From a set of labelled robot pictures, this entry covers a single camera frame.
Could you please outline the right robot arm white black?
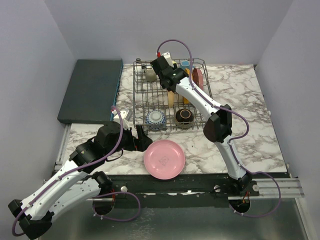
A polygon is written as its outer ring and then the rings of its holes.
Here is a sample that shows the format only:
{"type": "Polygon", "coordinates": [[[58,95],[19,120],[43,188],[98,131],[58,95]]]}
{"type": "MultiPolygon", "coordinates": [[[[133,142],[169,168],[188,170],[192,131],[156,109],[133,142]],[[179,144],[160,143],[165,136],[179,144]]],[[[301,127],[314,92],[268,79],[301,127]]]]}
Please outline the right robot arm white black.
{"type": "Polygon", "coordinates": [[[159,77],[163,89],[178,93],[190,101],[190,103],[202,114],[206,121],[203,134],[218,148],[227,172],[231,178],[230,191],[241,196],[248,190],[252,180],[252,174],[243,166],[232,136],[232,111],[229,105],[222,106],[213,100],[191,79],[185,70],[173,68],[164,56],[157,57],[150,62],[156,75],[159,77]]]}

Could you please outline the yellow plate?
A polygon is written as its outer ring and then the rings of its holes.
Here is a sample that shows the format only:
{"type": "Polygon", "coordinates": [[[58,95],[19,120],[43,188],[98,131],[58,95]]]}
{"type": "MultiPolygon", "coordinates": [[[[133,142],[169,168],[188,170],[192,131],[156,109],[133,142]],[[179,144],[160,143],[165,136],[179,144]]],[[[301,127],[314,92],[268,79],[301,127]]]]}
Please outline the yellow plate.
{"type": "MultiPolygon", "coordinates": [[[[188,68],[185,68],[184,71],[187,72],[188,75],[190,75],[190,70],[188,68]]],[[[185,105],[188,105],[190,101],[187,98],[183,97],[183,103],[185,105]]]]}

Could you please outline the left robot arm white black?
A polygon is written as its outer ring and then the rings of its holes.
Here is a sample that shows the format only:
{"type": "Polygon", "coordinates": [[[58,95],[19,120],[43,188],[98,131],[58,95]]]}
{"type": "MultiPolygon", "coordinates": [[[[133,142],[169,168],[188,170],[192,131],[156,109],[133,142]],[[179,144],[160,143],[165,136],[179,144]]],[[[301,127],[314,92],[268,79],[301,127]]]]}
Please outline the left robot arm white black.
{"type": "Polygon", "coordinates": [[[115,121],[100,127],[96,136],[78,145],[69,160],[41,188],[29,197],[14,199],[8,208],[14,215],[14,225],[22,234],[35,240],[46,233],[59,214],[89,198],[107,197],[113,190],[112,180],[95,169],[109,161],[115,152],[144,152],[151,144],[141,125],[132,130],[115,121]]]}

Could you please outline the small grey-brown cup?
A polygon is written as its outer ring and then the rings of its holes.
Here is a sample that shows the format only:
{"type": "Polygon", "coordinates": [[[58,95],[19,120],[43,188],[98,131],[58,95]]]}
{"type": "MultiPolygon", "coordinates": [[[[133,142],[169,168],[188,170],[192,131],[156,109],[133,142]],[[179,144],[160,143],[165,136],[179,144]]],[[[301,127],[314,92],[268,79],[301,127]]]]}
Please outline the small grey-brown cup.
{"type": "Polygon", "coordinates": [[[147,82],[154,82],[154,81],[157,80],[157,75],[156,75],[156,73],[154,72],[153,69],[147,69],[145,71],[145,80],[147,82]]]}

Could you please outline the plain pink round plate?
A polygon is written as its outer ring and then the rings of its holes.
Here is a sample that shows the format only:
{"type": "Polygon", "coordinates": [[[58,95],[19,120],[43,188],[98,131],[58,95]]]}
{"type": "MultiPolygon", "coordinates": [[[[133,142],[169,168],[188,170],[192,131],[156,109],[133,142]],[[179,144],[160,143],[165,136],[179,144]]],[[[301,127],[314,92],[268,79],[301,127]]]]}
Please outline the plain pink round plate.
{"type": "Polygon", "coordinates": [[[153,142],[143,155],[147,172],[160,180],[170,180],[178,176],[185,167],[186,157],[183,149],[171,140],[153,142]]]}

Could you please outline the tan orange round plate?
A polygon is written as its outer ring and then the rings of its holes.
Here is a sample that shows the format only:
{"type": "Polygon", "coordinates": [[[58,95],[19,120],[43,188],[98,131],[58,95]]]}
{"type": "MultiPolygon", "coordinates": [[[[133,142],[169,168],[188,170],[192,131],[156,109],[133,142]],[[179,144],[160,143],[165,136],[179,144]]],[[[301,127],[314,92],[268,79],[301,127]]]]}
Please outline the tan orange round plate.
{"type": "Polygon", "coordinates": [[[167,104],[169,108],[174,106],[175,94],[172,91],[167,92],[167,104]]]}

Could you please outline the red and blue patterned bowl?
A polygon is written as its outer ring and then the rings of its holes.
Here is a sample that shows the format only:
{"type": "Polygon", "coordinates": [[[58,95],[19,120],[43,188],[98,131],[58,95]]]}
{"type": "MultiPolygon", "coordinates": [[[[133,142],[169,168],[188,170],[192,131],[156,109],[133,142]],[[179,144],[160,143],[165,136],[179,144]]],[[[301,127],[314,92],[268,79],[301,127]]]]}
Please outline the red and blue patterned bowl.
{"type": "Polygon", "coordinates": [[[150,131],[160,131],[165,128],[167,119],[162,111],[152,110],[146,116],[146,124],[150,131]]]}

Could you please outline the blue mug white inside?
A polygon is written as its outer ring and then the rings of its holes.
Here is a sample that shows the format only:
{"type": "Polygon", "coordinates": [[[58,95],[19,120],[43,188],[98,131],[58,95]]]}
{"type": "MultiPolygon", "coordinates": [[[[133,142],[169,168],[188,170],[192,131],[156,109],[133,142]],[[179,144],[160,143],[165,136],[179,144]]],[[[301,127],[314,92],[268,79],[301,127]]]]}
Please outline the blue mug white inside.
{"type": "Polygon", "coordinates": [[[190,61],[189,60],[182,60],[179,63],[179,67],[183,70],[190,68],[190,61]]]}

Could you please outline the pink polka dot plate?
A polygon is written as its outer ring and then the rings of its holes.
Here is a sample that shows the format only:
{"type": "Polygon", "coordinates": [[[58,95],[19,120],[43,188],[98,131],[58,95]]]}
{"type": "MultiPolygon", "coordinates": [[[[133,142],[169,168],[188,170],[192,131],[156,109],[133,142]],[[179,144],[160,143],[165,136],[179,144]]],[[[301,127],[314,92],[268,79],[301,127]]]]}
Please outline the pink polka dot plate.
{"type": "Polygon", "coordinates": [[[204,78],[202,71],[199,68],[194,68],[192,71],[192,79],[194,83],[201,89],[204,90],[204,78]]]}

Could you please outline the grey wire dish rack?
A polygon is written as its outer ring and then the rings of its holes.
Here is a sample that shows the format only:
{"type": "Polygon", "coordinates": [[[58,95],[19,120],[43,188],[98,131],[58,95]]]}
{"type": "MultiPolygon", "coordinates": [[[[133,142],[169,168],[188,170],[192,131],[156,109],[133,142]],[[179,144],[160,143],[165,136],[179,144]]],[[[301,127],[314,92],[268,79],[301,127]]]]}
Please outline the grey wire dish rack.
{"type": "Polygon", "coordinates": [[[160,80],[148,82],[145,78],[145,71],[151,69],[150,61],[141,60],[139,58],[133,63],[133,124],[142,125],[146,131],[151,131],[146,124],[146,116],[153,110],[158,110],[164,113],[166,117],[166,125],[162,129],[178,130],[175,123],[176,112],[180,109],[188,109],[194,116],[194,124],[190,127],[194,129],[202,129],[206,121],[191,103],[184,104],[183,97],[178,93],[174,93],[173,107],[168,107],[167,90],[160,85],[160,80]]]}

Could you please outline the dark patterned bowl cream inside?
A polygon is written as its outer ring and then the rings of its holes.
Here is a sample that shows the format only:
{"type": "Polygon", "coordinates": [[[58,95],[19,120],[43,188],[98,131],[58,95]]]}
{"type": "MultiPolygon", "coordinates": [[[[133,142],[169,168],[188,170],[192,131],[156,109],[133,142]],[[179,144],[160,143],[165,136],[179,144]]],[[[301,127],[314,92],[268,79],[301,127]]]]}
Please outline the dark patterned bowl cream inside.
{"type": "Polygon", "coordinates": [[[174,121],[178,128],[189,129],[194,125],[194,116],[189,109],[182,108],[176,112],[174,121]]]}

